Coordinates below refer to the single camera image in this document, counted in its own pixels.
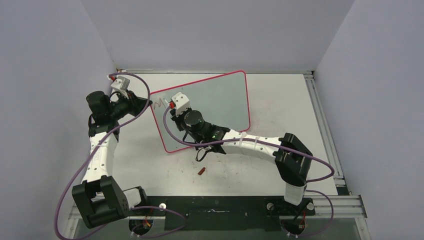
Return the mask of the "red marker cap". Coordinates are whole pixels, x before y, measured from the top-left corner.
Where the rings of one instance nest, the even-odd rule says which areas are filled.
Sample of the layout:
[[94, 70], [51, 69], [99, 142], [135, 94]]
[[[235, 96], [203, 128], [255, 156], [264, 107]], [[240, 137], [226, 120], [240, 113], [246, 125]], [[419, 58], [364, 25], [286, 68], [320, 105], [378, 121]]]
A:
[[201, 176], [205, 172], [206, 168], [203, 167], [197, 174]]

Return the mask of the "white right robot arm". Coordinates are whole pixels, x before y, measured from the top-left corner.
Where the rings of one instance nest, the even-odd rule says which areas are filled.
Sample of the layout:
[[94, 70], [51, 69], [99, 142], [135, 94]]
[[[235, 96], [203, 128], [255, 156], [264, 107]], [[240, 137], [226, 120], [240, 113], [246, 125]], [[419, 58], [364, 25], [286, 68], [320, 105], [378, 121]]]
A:
[[171, 109], [170, 115], [177, 129], [193, 139], [192, 142], [181, 139], [181, 143], [202, 149], [205, 153], [239, 154], [274, 163], [285, 182], [283, 209], [289, 214], [296, 214], [302, 209], [312, 153], [296, 135], [249, 135], [211, 124], [198, 110], [191, 108], [180, 115]]

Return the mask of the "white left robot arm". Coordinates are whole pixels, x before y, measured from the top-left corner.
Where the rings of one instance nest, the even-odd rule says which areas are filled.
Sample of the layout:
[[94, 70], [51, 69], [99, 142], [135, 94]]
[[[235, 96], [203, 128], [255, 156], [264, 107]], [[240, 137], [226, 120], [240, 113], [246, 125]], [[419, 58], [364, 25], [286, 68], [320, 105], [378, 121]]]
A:
[[92, 157], [81, 183], [73, 186], [71, 193], [83, 222], [92, 229], [124, 219], [130, 211], [141, 216], [149, 210], [142, 187], [121, 189], [112, 176], [112, 167], [119, 142], [119, 120], [126, 115], [136, 117], [152, 101], [130, 90], [118, 93], [116, 101], [103, 91], [94, 91], [86, 101], [91, 110], [88, 135]]

